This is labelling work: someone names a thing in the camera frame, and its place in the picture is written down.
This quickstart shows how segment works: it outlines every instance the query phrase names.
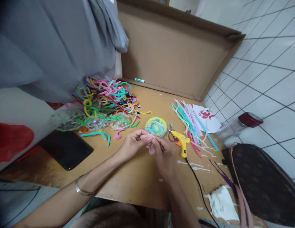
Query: tissue paper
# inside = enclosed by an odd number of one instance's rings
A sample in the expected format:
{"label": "tissue paper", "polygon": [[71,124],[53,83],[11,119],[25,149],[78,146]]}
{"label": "tissue paper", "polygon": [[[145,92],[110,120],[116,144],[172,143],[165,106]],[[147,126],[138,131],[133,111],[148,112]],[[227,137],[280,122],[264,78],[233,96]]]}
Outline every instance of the tissue paper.
{"label": "tissue paper", "polygon": [[212,194],[207,195],[212,213],[216,218],[223,218],[227,220],[237,220],[239,217],[234,208],[230,193],[226,186],[221,186],[216,189]]}

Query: bag strap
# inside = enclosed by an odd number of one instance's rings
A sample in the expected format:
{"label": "bag strap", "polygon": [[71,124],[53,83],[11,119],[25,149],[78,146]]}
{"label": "bag strap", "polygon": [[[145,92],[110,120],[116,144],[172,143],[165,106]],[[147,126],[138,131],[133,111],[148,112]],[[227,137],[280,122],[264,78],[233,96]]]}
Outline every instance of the bag strap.
{"label": "bag strap", "polygon": [[234,167],[234,161],[233,161],[233,155],[232,155],[233,147],[229,148],[229,152],[230,152],[230,157],[231,157],[231,161],[232,161],[233,170],[234,170],[237,182],[238,182],[238,185],[235,184],[234,186],[235,186],[235,189],[237,191],[238,198],[239,198],[240,216],[241,216],[240,227],[241,228],[246,227],[246,217],[247,217],[248,228],[254,228],[253,217],[252,217],[249,205],[247,203],[247,200],[246,200],[246,198],[244,196],[243,190],[242,190],[242,188],[241,188],[241,186],[239,184],[239,178],[237,176],[237,173],[236,173],[236,170],[235,170],[235,167]]}

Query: glass jar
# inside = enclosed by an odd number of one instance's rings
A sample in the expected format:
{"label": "glass jar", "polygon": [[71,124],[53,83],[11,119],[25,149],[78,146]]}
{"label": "glass jar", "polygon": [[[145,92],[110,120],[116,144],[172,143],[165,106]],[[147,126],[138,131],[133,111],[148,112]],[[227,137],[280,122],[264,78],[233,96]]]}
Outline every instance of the glass jar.
{"label": "glass jar", "polygon": [[251,112],[245,112],[229,123],[222,124],[216,132],[215,139],[224,142],[230,137],[239,136],[242,130],[248,127],[254,128],[261,123],[263,123],[261,118]]}

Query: red printed design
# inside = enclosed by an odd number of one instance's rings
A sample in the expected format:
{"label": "red printed design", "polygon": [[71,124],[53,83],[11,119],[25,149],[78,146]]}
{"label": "red printed design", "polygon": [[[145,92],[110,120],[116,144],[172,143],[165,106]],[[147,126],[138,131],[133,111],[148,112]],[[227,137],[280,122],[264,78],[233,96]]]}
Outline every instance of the red printed design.
{"label": "red printed design", "polygon": [[209,112],[204,112],[203,110],[200,111],[200,113],[198,113],[199,116],[202,116],[203,119],[211,119],[212,117],[215,117],[215,115],[211,115],[211,113]]}
{"label": "red printed design", "polygon": [[0,163],[9,162],[33,141],[34,132],[24,125],[0,123]]}

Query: bracelet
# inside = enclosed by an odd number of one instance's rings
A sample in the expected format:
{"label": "bracelet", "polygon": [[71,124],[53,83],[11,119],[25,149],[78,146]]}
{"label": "bracelet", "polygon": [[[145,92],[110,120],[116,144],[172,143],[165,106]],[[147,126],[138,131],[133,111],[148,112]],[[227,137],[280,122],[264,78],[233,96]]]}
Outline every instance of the bracelet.
{"label": "bracelet", "polygon": [[80,176],[76,181],[75,181],[75,190],[77,191],[77,193],[81,194],[81,195],[85,195],[85,196],[90,196],[92,195],[94,192],[86,192],[86,191],[83,191],[79,188],[79,185],[78,185],[78,181],[79,179],[82,177]]}

